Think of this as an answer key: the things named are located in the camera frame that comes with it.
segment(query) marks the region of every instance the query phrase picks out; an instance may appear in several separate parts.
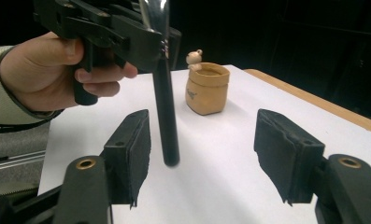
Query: screw hole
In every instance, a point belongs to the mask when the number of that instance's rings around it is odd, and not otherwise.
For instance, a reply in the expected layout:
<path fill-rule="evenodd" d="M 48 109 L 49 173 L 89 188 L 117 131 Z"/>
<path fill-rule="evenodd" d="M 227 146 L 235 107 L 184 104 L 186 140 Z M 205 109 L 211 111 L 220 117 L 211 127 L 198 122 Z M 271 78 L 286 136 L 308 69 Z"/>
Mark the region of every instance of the screw hole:
<path fill-rule="evenodd" d="M 340 158 L 339 159 L 339 162 L 344 165 L 344 166 L 347 166 L 347 167 L 350 167 L 350 168 L 354 168 L 354 169 L 360 169 L 361 168 L 361 164 L 352 159 L 352 158 Z"/>
<path fill-rule="evenodd" d="M 79 161 L 77 163 L 77 168 L 79 170 L 86 170 L 86 169 L 92 168 L 94 166 L 95 166 L 95 160 L 92 160 L 92 159 L 86 159 L 86 160 L 83 160 L 83 161 Z"/>

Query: small figurine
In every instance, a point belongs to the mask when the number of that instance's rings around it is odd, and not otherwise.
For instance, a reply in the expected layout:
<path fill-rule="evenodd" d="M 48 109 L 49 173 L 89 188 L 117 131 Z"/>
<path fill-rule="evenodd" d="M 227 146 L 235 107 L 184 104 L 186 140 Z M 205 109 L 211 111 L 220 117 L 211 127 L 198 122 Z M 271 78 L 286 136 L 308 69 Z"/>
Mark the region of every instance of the small figurine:
<path fill-rule="evenodd" d="M 198 71 L 202 69 L 202 50 L 192 51 L 186 56 L 186 63 L 188 64 L 188 68 L 192 69 L 193 71 Z"/>

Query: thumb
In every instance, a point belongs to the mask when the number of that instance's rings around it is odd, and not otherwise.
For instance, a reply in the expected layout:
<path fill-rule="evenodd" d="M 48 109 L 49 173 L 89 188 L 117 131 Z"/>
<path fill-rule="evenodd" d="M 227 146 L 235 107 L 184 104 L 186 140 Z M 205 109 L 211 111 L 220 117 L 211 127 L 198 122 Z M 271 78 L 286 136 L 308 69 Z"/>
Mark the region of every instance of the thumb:
<path fill-rule="evenodd" d="M 77 64 L 84 52 L 80 39 L 63 39 L 52 32 L 25 43 L 26 57 L 31 62 L 47 67 Z"/>

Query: finger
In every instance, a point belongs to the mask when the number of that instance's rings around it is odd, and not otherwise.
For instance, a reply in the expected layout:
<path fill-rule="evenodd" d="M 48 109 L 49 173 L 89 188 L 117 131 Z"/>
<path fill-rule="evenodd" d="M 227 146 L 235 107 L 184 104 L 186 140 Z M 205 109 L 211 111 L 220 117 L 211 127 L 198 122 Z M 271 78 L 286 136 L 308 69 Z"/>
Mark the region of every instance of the finger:
<path fill-rule="evenodd" d="M 105 83 L 85 83 L 83 89 L 98 97 L 109 97 L 116 95 L 121 86 L 118 82 L 105 82 Z"/>
<path fill-rule="evenodd" d="M 63 39 L 50 32 L 21 45 L 27 50 L 27 58 L 41 66 L 73 65 L 83 57 L 80 39 Z"/>
<path fill-rule="evenodd" d="M 136 77 L 137 69 L 127 63 L 123 68 L 116 64 L 107 67 L 94 67 L 91 73 L 80 68 L 75 72 L 75 78 L 81 83 L 106 83 L 120 81 L 124 77 Z"/>
<path fill-rule="evenodd" d="M 133 78 L 138 74 L 138 69 L 134 65 L 126 63 L 123 67 L 123 73 L 125 77 Z"/>

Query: brass screw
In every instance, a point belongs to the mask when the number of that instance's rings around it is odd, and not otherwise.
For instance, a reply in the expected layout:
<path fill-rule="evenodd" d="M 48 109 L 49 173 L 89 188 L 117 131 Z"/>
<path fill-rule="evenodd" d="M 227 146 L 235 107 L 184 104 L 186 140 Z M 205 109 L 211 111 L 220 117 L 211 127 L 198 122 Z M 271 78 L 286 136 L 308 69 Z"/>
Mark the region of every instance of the brass screw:
<path fill-rule="evenodd" d="M 94 166 L 95 166 L 95 160 L 93 159 L 85 159 L 77 163 L 77 169 L 79 170 L 86 170 Z"/>
<path fill-rule="evenodd" d="M 358 161 L 356 161 L 352 158 L 349 158 L 349 157 L 339 158 L 339 162 L 342 165 L 350 167 L 350 168 L 354 168 L 354 169 L 360 169 L 361 168 L 361 164 Z"/>
<path fill-rule="evenodd" d="M 102 16 L 102 17 L 109 17 L 109 15 L 106 13 L 106 12 L 99 12 L 97 13 L 99 16 Z"/>
<path fill-rule="evenodd" d="M 69 3 L 65 3 L 65 4 L 64 4 L 64 6 L 65 6 L 65 7 L 71 7 L 71 8 L 75 8 L 75 7 L 74 7 L 74 5 L 72 5 L 72 4 L 69 4 Z"/>

